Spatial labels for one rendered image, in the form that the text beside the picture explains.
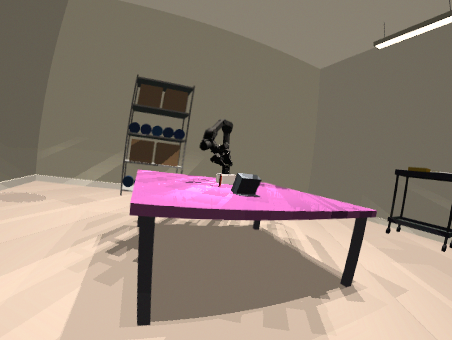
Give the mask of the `grey sloped panel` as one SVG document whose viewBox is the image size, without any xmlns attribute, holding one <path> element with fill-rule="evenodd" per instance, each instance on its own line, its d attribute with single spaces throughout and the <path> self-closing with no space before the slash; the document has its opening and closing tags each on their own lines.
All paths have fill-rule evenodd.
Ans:
<svg viewBox="0 0 452 340">
<path fill-rule="evenodd" d="M 262 179 L 257 175 L 237 173 L 231 191 L 244 197 L 261 197 L 256 195 Z"/>
</svg>

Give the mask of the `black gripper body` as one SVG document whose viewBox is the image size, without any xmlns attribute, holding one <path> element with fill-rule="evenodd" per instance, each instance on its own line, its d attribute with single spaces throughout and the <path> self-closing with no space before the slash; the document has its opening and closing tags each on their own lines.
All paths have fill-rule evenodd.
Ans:
<svg viewBox="0 0 452 340">
<path fill-rule="evenodd" d="M 216 145 L 218 145 L 218 144 L 216 144 Z M 218 152 L 217 146 L 216 146 L 216 145 L 214 145 L 214 146 L 211 148 L 211 153 L 212 153 L 212 152 L 214 153 L 214 155 L 210 158 L 211 162 L 214 162 L 214 161 L 215 161 L 218 157 L 220 157 L 220 156 L 225 157 L 225 156 L 230 152 L 229 149 L 226 149 L 226 150 L 220 150 L 220 152 Z M 219 146 L 219 145 L 218 145 L 218 146 Z"/>
</svg>

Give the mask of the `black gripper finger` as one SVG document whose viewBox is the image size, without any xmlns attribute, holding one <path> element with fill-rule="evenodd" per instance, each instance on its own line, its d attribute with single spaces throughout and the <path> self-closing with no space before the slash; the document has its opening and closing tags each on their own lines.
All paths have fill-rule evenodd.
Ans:
<svg viewBox="0 0 452 340">
<path fill-rule="evenodd" d="M 214 163 L 219 164 L 219 165 L 221 165 L 221 166 L 223 166 L 223 167 L 226 167 L 225 164 L 224 164 L 224 162 L 223 162 L 222 159 L 221 159 L 221 156 L 218 157 L 218 158 L 214 161 Z"/>
<path fill-rule="evenodd" d="M 230 158 L 230 152 L 224 157 L 226 161 L 228 161 L 230 164 L 232 164 L 231 158 Z"/>
</svg>

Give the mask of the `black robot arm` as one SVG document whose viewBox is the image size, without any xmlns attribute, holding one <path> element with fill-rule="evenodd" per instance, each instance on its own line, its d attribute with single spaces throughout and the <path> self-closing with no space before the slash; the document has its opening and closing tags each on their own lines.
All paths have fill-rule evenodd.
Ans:
<svg viewBox="0 0 452 340">
<path fill-rule="evenodd" d="M 216 135 L 218 134 L 217 131 L 222 128 L 223 131 L 223 144 L 222 145 L 216 145 L 217 143 L 214 141 Z M 204 132 L 202 142 L 200 143 L 199 147 L 201 150 L 207 150 L 211 149 L 214 145 L 217 146 L 218 152 L 220 150 L 226 150 L 229 149 L 229 142 L 230 142 L 230 133 L 233 129 L 233 124 L 229 121 L 226 121 L 225 119 L 220 119 L 218 122 L 210 129 L 207 129 Z M 224 159 L 224 157 L 221 156 L 222 161 L 226 167 L 222 166 L 222 173 L 221 174 L 229 174 L 230 172 L 230 166 L 233 165 L 230 164 L 228 161 Z"/>
</svg>

